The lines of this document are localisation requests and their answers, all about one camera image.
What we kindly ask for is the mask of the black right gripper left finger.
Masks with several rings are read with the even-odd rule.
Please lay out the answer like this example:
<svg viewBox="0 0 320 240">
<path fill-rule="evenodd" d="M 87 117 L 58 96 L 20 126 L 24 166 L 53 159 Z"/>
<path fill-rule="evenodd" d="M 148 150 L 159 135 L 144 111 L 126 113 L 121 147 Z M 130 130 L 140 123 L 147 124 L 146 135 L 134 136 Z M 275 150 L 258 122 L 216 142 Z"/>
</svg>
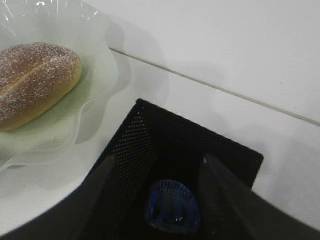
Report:
<svg viewBox="0 0 320 240">
<path fill-rule="evenodd" d="M 3 240 L 113 240 L 119 169 L 107 157 L 68 197 Z"/>
</svg>

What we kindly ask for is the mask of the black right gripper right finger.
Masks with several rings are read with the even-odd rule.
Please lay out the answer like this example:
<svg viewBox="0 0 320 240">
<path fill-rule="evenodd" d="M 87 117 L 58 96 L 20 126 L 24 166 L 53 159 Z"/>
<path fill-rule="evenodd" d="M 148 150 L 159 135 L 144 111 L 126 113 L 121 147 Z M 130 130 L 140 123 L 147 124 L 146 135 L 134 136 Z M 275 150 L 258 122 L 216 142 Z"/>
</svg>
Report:
<svg viewBox="0 0 320 240">
<path fill-rule="evenodd" d="M 214 155 L 199 168 L 199 203 L 208 240 L 318 240 L 320 232 L 277 209 Z"/>
</svg>

